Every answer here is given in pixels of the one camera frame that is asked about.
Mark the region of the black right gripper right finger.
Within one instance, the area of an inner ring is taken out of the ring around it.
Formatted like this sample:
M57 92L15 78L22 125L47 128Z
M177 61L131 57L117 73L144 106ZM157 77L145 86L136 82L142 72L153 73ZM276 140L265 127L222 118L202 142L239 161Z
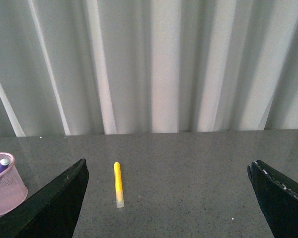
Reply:
M247 173L273 236L298 238L298 183L260 160Z

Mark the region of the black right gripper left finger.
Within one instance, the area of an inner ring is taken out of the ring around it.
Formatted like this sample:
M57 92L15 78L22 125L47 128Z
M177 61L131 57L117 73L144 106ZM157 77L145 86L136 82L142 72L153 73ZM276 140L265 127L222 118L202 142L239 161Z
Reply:
M0 238L71 238L88 180L86 160L80 159L0 217Z

